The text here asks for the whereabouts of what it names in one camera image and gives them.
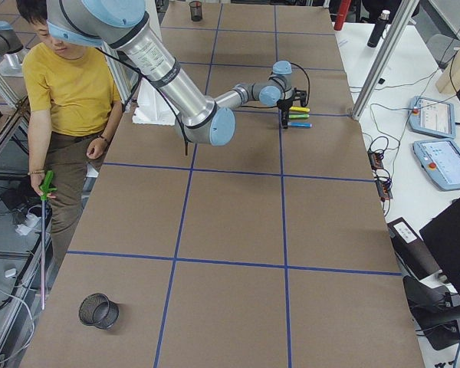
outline person's hand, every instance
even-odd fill
[[[87,148],[87,157],[89,159],[98,159],[99,157],[102,156],[104,153],[104,150],[106,150],[108,144],[106,140],[102,138],[96,138],[92,142],[90,142],[88,148]]]
[[[39,188],[39,186],[43,183],[44,180],[44,173],[31,173],[31,187],[33,190],[38,194],[38,196],[43,195],[43,191]],[[56,198],[54,194],[48,193],[48,198]]]

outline bracelet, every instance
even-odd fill
[[[99,135],[97,136],[97,138],[101,138],[102,140],[105,140],[106,143],[107,143],[107,145],[108,145],[108,146],[110,145],[110,141],[109,141],[105,136],[103,136],[102,134],[99,134]]]
[[[28,172],[29,176],[34,175],[34,174],[44,174],[44,170],[34,170],[34,171]]]

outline red cylinder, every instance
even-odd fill
[[[346,20],[347,12],[350,10],[351,0],[343,0],[340,3],[339,11],[337,13],[334,29],[340,31],[343,29],[344,21]]]

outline black hair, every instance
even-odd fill
[[[46,23],[46,0],[16,0],[19,14],[28,23]]]

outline blue marker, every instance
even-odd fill
[[[305,123],[304,121],[291,121],[288,123],[288,126],[296,128],[311,128],[312,123]]]

